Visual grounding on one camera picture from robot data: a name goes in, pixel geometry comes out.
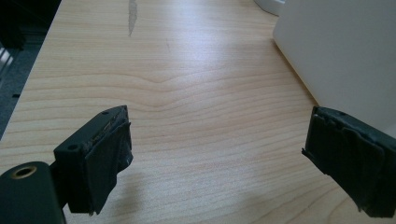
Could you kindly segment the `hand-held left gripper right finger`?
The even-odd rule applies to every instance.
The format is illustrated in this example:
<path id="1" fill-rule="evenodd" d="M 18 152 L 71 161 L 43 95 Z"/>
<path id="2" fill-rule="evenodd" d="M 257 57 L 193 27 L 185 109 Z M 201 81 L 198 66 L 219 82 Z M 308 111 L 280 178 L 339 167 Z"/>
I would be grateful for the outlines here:
<path id="1" fill-rule="evenodd" d="M 302 154 L 369 217 L 396 214 L 396 139 L 331 108 L 312 110 Z"/>

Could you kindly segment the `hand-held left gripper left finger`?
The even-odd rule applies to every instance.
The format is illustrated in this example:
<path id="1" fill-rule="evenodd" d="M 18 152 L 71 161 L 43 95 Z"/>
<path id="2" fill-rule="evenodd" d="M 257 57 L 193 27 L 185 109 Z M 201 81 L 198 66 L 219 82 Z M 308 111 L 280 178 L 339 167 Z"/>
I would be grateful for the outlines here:
<path id="1" fill-rule="evenodd" d="M 105 110 L 54 149 L 50 166 L 60 206 L 73 213 L 100 213 L 133 161 L 131 122 L 125 105 Z"/>

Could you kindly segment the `white box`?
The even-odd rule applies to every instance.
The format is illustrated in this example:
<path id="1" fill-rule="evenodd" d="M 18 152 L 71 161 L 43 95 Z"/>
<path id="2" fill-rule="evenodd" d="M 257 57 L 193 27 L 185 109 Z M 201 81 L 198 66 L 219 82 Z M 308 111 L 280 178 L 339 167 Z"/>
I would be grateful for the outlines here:
<path id="1" fill-rule="evenodd" d="M 396 138 L 396 0 L 287 0 L 273 36 L 319 105 Z"/>

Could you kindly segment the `white round container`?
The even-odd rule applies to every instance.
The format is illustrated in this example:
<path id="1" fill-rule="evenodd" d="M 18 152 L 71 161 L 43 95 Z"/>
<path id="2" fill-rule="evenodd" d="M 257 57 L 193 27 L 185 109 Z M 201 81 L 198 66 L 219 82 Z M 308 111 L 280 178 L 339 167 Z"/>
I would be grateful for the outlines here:
<path id="1" fill-rule="evenodd" d="M 286 0 L 254 0 L 254 2 L 265 12 L 278 16 Z"/>

